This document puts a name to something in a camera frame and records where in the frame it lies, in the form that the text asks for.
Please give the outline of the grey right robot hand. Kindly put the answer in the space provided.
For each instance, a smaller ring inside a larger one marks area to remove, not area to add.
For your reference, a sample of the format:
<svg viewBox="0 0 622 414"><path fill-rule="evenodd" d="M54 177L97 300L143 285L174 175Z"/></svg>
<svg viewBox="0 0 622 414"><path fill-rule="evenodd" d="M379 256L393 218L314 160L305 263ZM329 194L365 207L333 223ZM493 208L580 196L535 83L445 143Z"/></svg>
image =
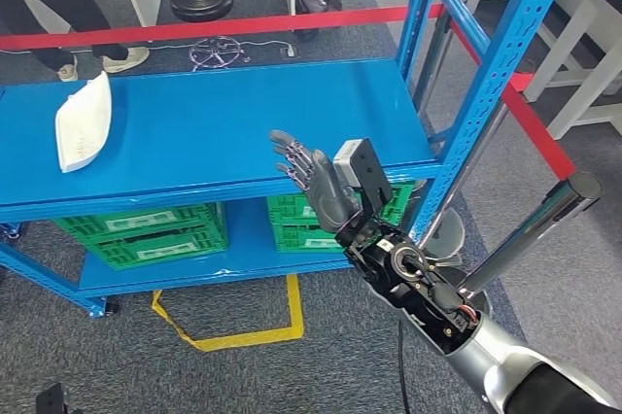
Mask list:
<svg viewBox="0 0 622 414"><path fill-rule="evenodd" d="M319 150L309 151L294 136L272 130L273 149L283 160L276 169L290 178L312 207L321 229L336 233L359 212L356 198L337 178L331 161Z"/></svg>

